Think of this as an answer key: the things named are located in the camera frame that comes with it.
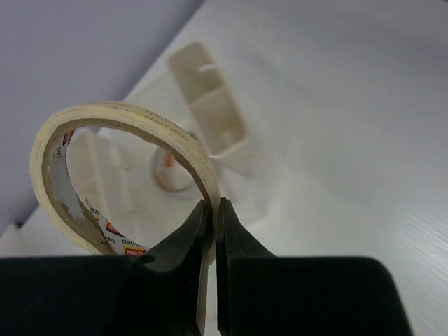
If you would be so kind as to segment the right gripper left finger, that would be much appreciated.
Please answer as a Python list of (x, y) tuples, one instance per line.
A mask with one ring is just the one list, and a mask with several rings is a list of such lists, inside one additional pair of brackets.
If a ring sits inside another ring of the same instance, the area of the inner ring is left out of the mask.
[(139, 257), (4, 258), (2, 335), (201, 335), (207, 208)]

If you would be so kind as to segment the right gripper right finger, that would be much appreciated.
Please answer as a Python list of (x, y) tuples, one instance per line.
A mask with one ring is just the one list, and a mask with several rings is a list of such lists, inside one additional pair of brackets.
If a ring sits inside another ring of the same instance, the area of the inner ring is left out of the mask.
[(279, 257), (218, 210), (217, 328), (222, 335), (411, 335), (395, 281), (378, 260)]

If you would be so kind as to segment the clear tape roll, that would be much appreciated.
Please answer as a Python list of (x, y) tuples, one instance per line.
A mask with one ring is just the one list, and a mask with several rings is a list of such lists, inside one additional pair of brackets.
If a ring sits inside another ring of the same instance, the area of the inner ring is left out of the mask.
[(171, 193), (182, 192), (195, 184), (186, 168), (163, 148), (155, 151), (151, 174), (161, 189)]

